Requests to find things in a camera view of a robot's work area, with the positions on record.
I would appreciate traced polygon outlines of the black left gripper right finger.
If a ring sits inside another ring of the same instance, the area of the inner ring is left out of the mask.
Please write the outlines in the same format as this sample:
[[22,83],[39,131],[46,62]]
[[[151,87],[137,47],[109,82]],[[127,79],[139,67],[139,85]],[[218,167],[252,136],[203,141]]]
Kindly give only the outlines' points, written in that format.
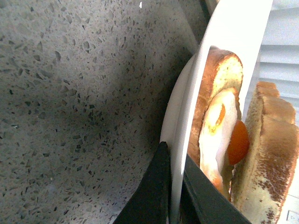
[[187,156],[181,195],[182,224],[249,224]]

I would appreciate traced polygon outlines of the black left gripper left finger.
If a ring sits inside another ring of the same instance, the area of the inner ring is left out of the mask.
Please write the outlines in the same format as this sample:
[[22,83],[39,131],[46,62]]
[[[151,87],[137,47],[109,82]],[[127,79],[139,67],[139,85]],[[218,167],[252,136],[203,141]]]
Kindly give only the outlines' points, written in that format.
[[166,224],[171,181],[170,155],[161,142],[136,192],[115,219],[115,224]]

